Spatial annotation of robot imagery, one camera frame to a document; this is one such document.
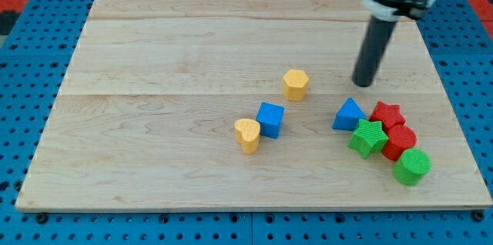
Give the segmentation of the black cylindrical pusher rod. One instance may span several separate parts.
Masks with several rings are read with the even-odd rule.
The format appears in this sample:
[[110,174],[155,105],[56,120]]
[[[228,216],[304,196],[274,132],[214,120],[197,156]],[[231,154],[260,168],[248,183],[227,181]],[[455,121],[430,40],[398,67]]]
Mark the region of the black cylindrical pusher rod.
[[373,84],[396,24],[371,17],[352,73],[356,86],[369,87]]

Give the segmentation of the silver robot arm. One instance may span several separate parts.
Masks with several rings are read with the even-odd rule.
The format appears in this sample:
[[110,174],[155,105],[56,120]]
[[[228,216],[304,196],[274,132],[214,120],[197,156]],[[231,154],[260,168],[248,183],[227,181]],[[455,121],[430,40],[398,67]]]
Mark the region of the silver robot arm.
[[364,40],[355,64],[352,81],[356,86],[371,86],[381,60],[401,17],[419,20],[436,0],[361,0],[371,12]]

